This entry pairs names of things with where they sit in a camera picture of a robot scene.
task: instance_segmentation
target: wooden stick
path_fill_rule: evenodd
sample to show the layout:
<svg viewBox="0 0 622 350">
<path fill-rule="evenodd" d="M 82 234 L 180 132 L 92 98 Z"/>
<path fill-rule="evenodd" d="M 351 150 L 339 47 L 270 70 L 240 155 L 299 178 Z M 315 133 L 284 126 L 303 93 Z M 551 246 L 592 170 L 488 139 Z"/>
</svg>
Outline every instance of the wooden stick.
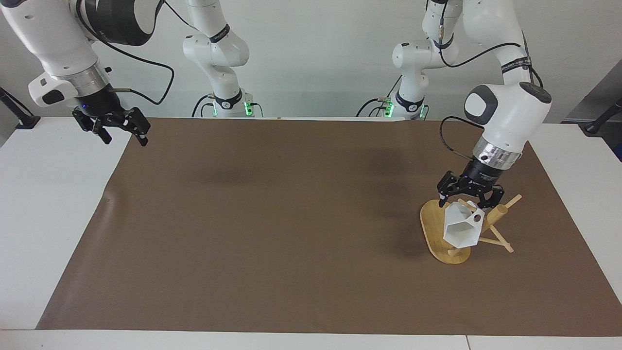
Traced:
<svg viewBox="0 0 622 350">
<path fill-rule="evenodd" d="M 447 250 L 447 254 L 449 254 L 450 257 L 455 257 L 458 253 L 460 253 L 459 248 Z"/>
<path fill-rule="evenodd" d="M 511 206 L 515 205 L 516 202 L 520 201 L 522 198 L 522 196 L 520 194 L 517 194 L 516 197 L 512 198 L 507 204 L 506 207 L 510 208 Z"/>
<path fill-rule="evenodd" d="M 514 249 L 512 248 L 512 246 L 508 243 L 507 240 L 505 240 L 505 238 L 503 238 L 501 232 L 499 232 L 495 226 L 490 225 L 490 231 L 492 231 L 494 236 L 497 237 L 497 239 L 499 240 L 499 242 L 501 242 L 503 246 L 506 247 L 508 252 L 514 253 Z"/>
<path fill-rule="evenodd" d="M 490 244 L 495 244 L 495 245 L 500 245 L 502 247 L 505 247 L 505 245 L 503 245 L 503 243 L 499 242 L 498 240 L 494 240 L 494 239 L 480 237 L 480 242 L 490 243 Z"/>
<path fill-rule="evenodd" d="M 462 200 L 461 198 L 458 198 L 458 203 L 460 203 L 460 204 L 462 204 L 463 206 L 465 206 L 465 207 L 467 207 L 467 208 L 471 209 L 471 211 L 472 211 L 472 212 L 476 212 L 476 211 L 477 211 L 477 208 L 476 208 L 476 207 L 473 207 L 471 204 L 469 204 L 469 203 L 465 202 L 465 201 L 464 201 L 464 200 Z"/>
</svg>

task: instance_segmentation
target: white wall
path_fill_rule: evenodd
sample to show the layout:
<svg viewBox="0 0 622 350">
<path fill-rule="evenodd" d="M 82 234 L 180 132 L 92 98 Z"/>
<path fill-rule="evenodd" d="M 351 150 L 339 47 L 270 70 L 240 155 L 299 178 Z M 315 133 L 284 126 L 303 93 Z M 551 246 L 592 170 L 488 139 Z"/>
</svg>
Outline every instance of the white wall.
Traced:
<svg viewBox="0 0 622 350">
<path fill-rule="evenodd" d="M 188 18 L 184 0 L 169 0 Z M 393 47 L 424 39 L 424 0 L 222 0 L 225 16 L 251 49 L 251 60 L 236 69 L 241 85 L 269 116 L 352 116 L 370 98 L 385 95 L 397 76 Z M 619 0 L 515 0 L 535 67 L 554 97 L 548 121 L 568 115 L 622 59 Z M 480 51 L 458 25 L 461 57 Z M 182 55 L 192 30 L 165 7 L 152 40 L 128 51 L 173 65 L 177 78 L 167 101 L 148 105 L 129 97 L 150 116 L 189 116 L 197 98 L 210 92 L 201 71 Z M 0 85 L 34 107 L 27 83 L 41 73 L 35 57 L 0 19 Z M 154 98 L 167 71 L 123 57 L 101 44 L 95 49 L 112 66 L 115 87 L 132 87 Z M 500 83 L 491 55 L 460 69 L 434 70 L 427 102 L 431 118 L 462 114 L 465 95 L 480 83 Z M 32 108 L 41 115 L 68 115 L 65 108 Z"/>
</svg>

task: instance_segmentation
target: wooden stand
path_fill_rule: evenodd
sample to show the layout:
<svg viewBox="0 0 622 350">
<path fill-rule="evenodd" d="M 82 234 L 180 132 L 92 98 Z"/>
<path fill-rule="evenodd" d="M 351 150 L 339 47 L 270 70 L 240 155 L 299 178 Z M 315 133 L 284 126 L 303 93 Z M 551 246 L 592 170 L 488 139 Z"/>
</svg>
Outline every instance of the wooden stand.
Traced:
<svg viewBox="0 0 622 350">
<path fill-rule="evenodd" d="M 490 230 L 497 239 L 494 240 L 480 237 L 480 242 L 500 245 L 503 246 L 508 252 L 514 252 L 514 249 L 510 243 L 501 235 L 501 232 L 497 230 L 494 224 L 501 220 L 501 218 L 508 213 L 508 209 L 515 205 L 521 198 L 522 196 L 519 194 L 507 204 L 500 204 L 487 213 L 484 218 L 481 234 L 484 234 Z M 476 210 L 476 208 L 461 199 L 459 199 L 458 202 L 471 209 L 473 212 Z M 424 204 L 423 208 L 421 208 L 419 218 L 421 219 L 421 226 L 424 230 L 425 241 L 427 242 L 428 249 L 430 249 L 432 255 L 443 263 L 456 265 L 465 262 L 469 258 L 471 255 L 471 248 L 467 247 L 459 249 L 447 243 L 443 239 L 443 230 L 445 228 L 445 209 L 448 206 L 449 203 L 446 203 L 445 206 L 440 208 L 438 199 L 429 201 Z"/>
<path fill-rule="evenodd" d="M 443 263 L 456 265 L 465 262 L 471 255 L 471 248 L 456 249 L 443 239 L 445 228 L 445 206 L 439 207 L 439 200 L 429 201 L 421 208 L 419 218 L 424 229 L 425 241 L 434 257 Z"/>
</svg>

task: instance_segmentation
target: wooden peg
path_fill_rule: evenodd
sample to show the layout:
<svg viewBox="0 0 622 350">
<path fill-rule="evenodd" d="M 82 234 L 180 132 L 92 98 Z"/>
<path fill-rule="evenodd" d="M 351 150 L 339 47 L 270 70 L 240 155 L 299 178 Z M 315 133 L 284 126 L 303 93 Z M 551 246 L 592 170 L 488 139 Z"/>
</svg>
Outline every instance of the wooden peg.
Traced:
<svg viewBox="0 0 622 350">
<path fill-rule="evenodd" d="M 506 208 L 510 208 L 511 206 L 515 205 L 516 202 L 520 201 L 522 198 L 522 196 L 520 194 L 517 194 L 516 197 L 512 198 L 505 206 Z"/>
<path fill-rule="evenodd" d="M 501 218 L 504 217 L 507 213 L 508 207 L 504 206 L 503 204 L 500 204 L 491 211 L 489 211 L 484 218 L 484 224 L 481 226 L 481 233 L 483 234 L 484 232 L 488 231 L 488 229 L 492 225 L 495 225 L 497 221 L 501 220 Z"/>
<path fill-rule="evenodd" d="M 505 245 L 503 245 L 503 243 L 499 242 L 498 240 L 494 240 L 494 239 L 490 239 L 490 238 L 480 237 L 480 242 L 490 243 L 490 244 L 495 244 L 495 245 L 500 245 L 502 247 L 505 247 Z"/>
<path fill-rule="evenodd" d="M 494 236 L 497 237 L 497 239 L 499 240 L 499 242 L 502 243 L 502 245 L 504 247 L 506 247 L 506 249 L 508 250 L 509 253 L 514 253 L 514 249 L 512 248 L 512 246 L 508 243 L 507 240 L 505 240 L 505 238 L 503 238 L 503 236 L 501 235 L 501 232 L 499 232 L 494 226 L 490 226 L 490 231 L 493 232 Z"/>
<path fill-rule="evenodd" d="M 460 248 L 449 249 L 447 250 L 447 254 L 449 254 L 450 257 L 455 257 L 456 255 L 460 253 L 460 251 L 461 251 Z"/>
<path fill-rule="evenodd" d="M 472 212 L 476 212 L 477 211 L 476 207 L 473 207 L 471 204 L 465 202 L 462 198 L 458 198 L 458 203 L 460 203 L 463 206 L 469 208 Z"/>
</svg>

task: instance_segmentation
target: white table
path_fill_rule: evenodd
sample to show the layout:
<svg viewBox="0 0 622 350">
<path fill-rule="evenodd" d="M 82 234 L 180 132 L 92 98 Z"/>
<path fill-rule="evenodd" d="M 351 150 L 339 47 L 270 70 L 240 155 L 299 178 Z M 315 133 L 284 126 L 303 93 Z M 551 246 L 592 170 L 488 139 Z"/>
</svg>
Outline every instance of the white table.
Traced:
<svg viewBox="0 0 622 350">
<path fill-rule="evenodd" d="M 0 349 L 622 349 L 622 338 L 34 331 L 128 142 L 110 132 L 105 146 L 73 118 L 44 118 L 0 148 Z M 543 125 L 531 143 L 622 300 L 622 163 L 575 125 Z"/>
</svg>

